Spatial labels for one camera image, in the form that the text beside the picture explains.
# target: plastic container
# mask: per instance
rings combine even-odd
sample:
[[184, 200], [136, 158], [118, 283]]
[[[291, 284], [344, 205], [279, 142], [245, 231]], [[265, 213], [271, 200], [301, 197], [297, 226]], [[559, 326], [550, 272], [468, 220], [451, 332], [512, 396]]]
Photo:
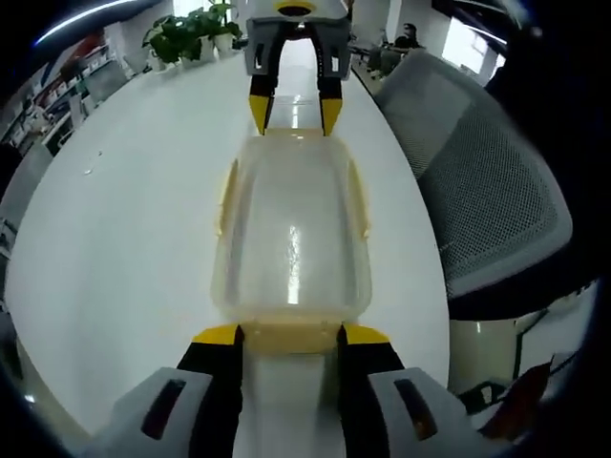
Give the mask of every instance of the plastic container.
[[252, 137], [221, 199], [213, 300], [240, 323], [335, 328], [354, 320], [371, 299], [368, 231], [344, 143], [320, 130]]

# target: desk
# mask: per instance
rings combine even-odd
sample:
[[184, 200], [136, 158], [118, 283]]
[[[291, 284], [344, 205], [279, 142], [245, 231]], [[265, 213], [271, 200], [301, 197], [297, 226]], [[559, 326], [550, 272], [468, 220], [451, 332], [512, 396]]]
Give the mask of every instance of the desk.
[[70, 116], [71, 116], [71, 113], [67, 112], [66, 114], [64, 114], [63, 116], [59, 118], [59, 120], [53, 125], [53, 128], [43, 137], [42, 139], [43, 145], [47, 146], [47, 144], [53, 139], [53, 137], [62, 128], [62, 126], [66, 124], [66, 122], [68, 122], [68, 119], [70, 119]]
[[[194, 335], [225, 323], [209, 294], [214, 221], [229, 165], [256, 132], [249, 84], [241, 55], [135, 78], [74, 133], [34, 193], [7, 304], [41, 377], [89, 431], [119, 396], [175, 366]], [[448, 311], [427, 210], [366, 90], [351, 78], [344, 91], [335, 134], [360, 166], [372, 219], [361, 323], [445, 384]]]
[[51, 102], [49, 105], [45, 107], [45, 113], [50, 113], [53, 110], [55, 110], [62, 103], [68, 102], [69, 97], [72, 97], [75, 94], [74, 92], [75, 88], [76, 88], [76, 84], [71, 84], [70, 86], [68, 86], [66, 88], [66, 91], [62, 95], [59, 95], [53, 102]]

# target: plant pot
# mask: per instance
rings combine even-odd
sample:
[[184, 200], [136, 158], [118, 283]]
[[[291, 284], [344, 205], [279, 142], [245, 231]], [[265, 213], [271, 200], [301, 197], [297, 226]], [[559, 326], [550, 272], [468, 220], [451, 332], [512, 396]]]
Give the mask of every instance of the plant pot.
[[228, 55], [233, 46], [233, 35], [231, 33], [217, 35], [214, 37], [214, 44], [219, 50], [219, 55]]
[[164, 70], [162, 70], [161, 72], [155, 72], [155, 74], [161, 80], [168, 80], [168, 79], [171, 79], [174, 76], [176, 76], [176, 74], [178, 72], [179, 72], [179, 66], [178, 65], [168, 64], [168, 65], [166, 65]]
[[166, 67], [165, 62], [163, 62], [161, 59], [159, 59], [155, 55], [153, 50], [149, 51], [149, 56], [146, 59], [146, 61], [151, 66], [151, 69], [153, 70], [153, 72], [163, 72], [165, 70], [165, 67]]
[[207, 36], [199, 38], [199, 41], [201, 42], [200, 58], [197, 60], [191, 60], [187, 59], [186, 57], [181, 57], [180, 62], [182, 62], [182, 67], [184, 69], [192, 69], [201, 64], [214, 62], [214, 42]]
[[209, 37], [203, 36], [200, 38], [201, 53], [200, 60], [202, 62], [214, 62], [214, 41]]

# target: gray mesh chair back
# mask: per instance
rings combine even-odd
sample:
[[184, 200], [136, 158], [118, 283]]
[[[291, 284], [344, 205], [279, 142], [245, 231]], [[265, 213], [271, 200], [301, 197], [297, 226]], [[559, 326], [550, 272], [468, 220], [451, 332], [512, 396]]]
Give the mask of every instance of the gray mesh chair back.
[[554, 176], [483, 88], [422, 51], [389, 83], [378, 103], [418, 177], [450, 299], [509, 279], [568, 243], [572, 220]]
[[416, 177], [441, 151], [473, 103], [507, 118], [474, 80], [424, 50], [410, 51], [386, 78], [375, 101]]

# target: potted plant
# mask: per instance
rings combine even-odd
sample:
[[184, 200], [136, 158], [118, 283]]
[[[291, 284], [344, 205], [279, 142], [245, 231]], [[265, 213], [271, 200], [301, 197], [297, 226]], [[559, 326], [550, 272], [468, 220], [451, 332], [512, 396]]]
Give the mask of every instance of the potted plant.
[[214, 61], [214, 43], [212, 33], [214, 22], [203, 8], [191, 11], [182, 18], [185, 40], [181, 53], [182, 64], [190, 66], [193, 63]]
[[210, 3], [212, 6], [208, 10], [208, 14], [214, 23], [212, 29], [214, 44], [219, 50], [219, 55], [229, 54], [233, 47], [234, 37], [239, 38], [242, 36], [242, 31], [240, 31], [238, 24], [227, 22], [227, 12], [235, 7], [226, 4], [224, 0], [222, 3], [216, 4], [214, 0], [210, 0]]
[[179, 61], [181, 49], [175, 37], [177, 22], [177, 18], [171, 15], [160, 17], [142, 39], [142, 48], [151, 49], [149, 64], [156, 72], [165, 70], [167, 64]]

